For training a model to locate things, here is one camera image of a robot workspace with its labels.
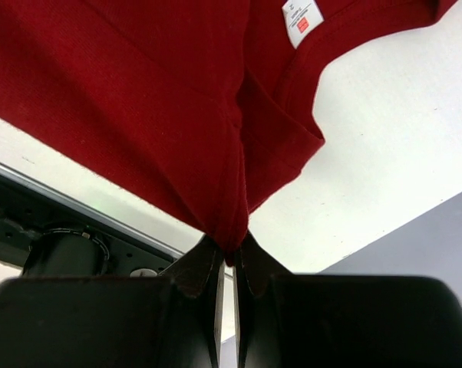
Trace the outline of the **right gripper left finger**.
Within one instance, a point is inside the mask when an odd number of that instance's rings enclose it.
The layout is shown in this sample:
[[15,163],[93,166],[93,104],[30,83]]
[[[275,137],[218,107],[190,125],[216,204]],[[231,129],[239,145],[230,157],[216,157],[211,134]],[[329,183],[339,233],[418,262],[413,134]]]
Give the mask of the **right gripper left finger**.
[[0,367],[216,367],[223,253],[203,238],[154,277],[0,284]]

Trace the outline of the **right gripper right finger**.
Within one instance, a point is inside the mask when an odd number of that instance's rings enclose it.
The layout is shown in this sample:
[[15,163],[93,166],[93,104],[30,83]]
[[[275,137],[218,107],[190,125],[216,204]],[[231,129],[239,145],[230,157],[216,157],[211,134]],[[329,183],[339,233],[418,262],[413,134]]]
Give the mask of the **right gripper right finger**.
[[293,274],[234,254],[241,367],[462,367],[462,307],[434,278]]

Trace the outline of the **red t-shirt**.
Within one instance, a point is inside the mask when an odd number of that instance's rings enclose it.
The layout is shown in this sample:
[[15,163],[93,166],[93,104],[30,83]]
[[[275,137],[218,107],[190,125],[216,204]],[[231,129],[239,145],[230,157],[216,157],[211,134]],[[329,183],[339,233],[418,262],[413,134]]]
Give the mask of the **red t-shirt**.
[[325,142],[320,74],[450,1],[0,1],[0,118],[209,235]]

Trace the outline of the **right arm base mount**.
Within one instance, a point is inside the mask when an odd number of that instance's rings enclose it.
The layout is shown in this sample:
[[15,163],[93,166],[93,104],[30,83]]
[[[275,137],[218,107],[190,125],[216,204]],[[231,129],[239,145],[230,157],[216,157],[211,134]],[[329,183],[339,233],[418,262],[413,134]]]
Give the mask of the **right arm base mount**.
[[23,275],[153,276],[178,257],[65,195],[0,173],[0,262]]

